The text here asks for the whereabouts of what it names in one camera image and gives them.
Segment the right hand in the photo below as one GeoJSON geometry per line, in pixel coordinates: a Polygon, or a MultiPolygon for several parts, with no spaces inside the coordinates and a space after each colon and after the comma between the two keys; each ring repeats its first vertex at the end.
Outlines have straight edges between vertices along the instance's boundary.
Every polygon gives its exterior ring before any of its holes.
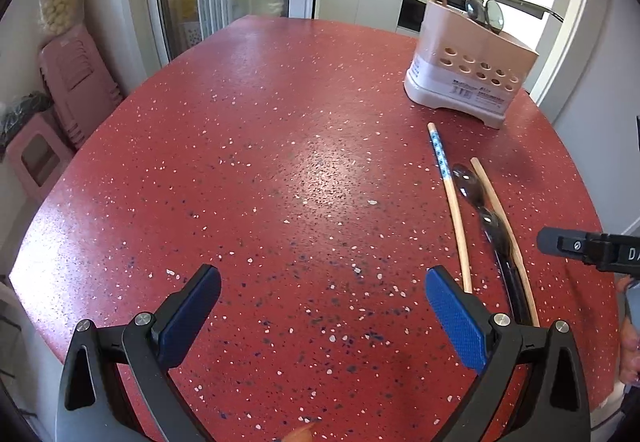
{"type": "Polygon", "coordinates": [[[639,386],[639,332],[625,314],[620,326],[620,381],[639,386]]]}

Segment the left hand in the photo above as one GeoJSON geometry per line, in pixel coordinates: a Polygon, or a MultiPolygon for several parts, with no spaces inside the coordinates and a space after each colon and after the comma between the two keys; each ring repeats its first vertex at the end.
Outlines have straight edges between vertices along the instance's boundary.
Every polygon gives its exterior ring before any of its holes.
{"type": "Polygon", "coordinates": [[[299,426],[286,434],[282,442],[312,442],[314,440],[314,422],[299,426]]]}

